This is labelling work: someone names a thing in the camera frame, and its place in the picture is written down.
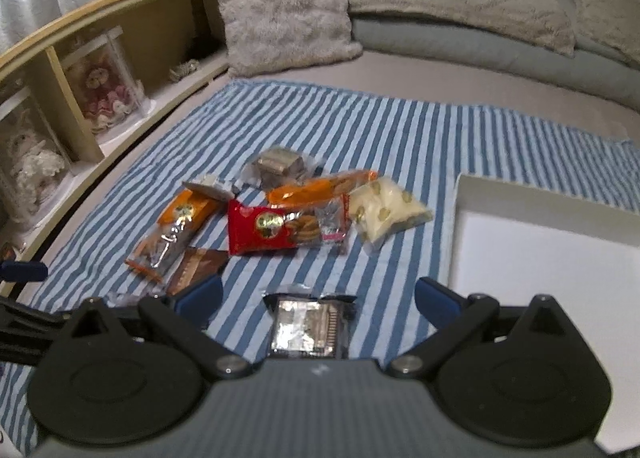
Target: plastic wrapper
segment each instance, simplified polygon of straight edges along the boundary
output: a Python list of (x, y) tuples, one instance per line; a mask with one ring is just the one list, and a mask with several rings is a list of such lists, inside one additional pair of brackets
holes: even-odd
[(264, 296), (273, 314), (268, 357), (285, 359), (349, 357), (355, 297), (313, 297), (302, 285)]
[(71, 162), (31, 91), (0, 102), (0, 200), (27, 231), (68, 192)]
[(162, 282), (191, 238), (219, 206), (219, 202), (200, 193), (183, 190), (162, 212), (125, 263), (147, 277)]
[(393, 180), (382, 177), (351, 192), (349, 216), (365, 247), (379, 250), (391, 234), (431, 221), (433, 212)]
[(305, 207), (245, 207), (229, 202), (229, 253), (341, 244), (348, 218), (344, 196)]
[(109, 141), (147, 113), (152, 103), (134, 80), (115, 27), (62, 60), (66, 78), (92, 133)]
[(311, 178), (321, 161), (287, 147), (273, 145), (251, 158), (238, 180), (265, 192)]
[(232, 182), (222, 180), (215, 174), (205, 174), (195, 180), (183, 181), (182, 185), (191, 191), (225, 203), (233, 200), (239, 190)]
[(166, 294), (176, 295), (212, 274), (222, 273), (228, 260), (229, 254), (223, 250), (187, 247), (180, 265), (171, 276)]
[(297, 206), (330, 200), (375, 180), (375, 171), (355, 169), (311, 178), (300, 185), (285, 185), (267, 193), (271, 205)]

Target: teddy bear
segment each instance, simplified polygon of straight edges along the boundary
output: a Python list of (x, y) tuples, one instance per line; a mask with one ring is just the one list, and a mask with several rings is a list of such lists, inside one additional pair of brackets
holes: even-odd
[(134, 107), (129, 88), (120, 75), (113, 70), (108, 58), (102, 56), (86, 71), (84, 94), (88, 100), (84, 117), (90, 122), (94, 133), (123, 121)]
[(60, 185), (66, 166), (64, 158), (37, 133), (29, 115), (28, 108), (19, 111), (15, 124), (2, 131), (2, 140), (18, 203), (33, 215)]

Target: chocolate wrapper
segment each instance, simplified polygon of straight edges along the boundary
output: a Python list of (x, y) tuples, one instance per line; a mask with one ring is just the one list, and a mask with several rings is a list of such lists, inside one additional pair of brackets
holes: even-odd
[(176, 295), (188, 286), (199, 283), (215, 273), (222, 273), (229, 254), (223, 250), (187, 247), (180, 266), (176, 269), (166, 289), (167, 295)]

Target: red snack package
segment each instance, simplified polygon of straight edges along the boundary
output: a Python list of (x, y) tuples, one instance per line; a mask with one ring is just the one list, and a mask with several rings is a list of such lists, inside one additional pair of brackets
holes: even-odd
[(229, 202), (229, 254), (339, 244), (347, 235), (345, 197), (304, 207), (245, 207)]

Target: cookie package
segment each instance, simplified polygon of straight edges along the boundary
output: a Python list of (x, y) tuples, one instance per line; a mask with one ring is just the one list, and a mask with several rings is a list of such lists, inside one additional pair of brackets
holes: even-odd
[(165, 274), (198, 229), (221, 206), (200, 193), (183, 190), (136, 244), (125, 263), (154, 281), (164, 281)]
[(228, 207), (229, 254), (338, 245), (346, 238), (345, 197), (304, 207)]
[(268, 192), (311, 178), (319, 165), (321, 161), (309, 155), (273, 145), (242, 167), (238, 181)]
[(395, 181), (382, 177), (350, 193), (349, 217), (365, 248), (379, 250), (390, 235), (431, 221), (433, 212)]
[(330, 200), (348, 194), (353, 189), (377, 179), (378, 173), (366, 169), (354, 169), (318, 178), (311, 178), (300, 185), (285, 185), (267, 193), (267, 201), (277, 206), (297, 206)]

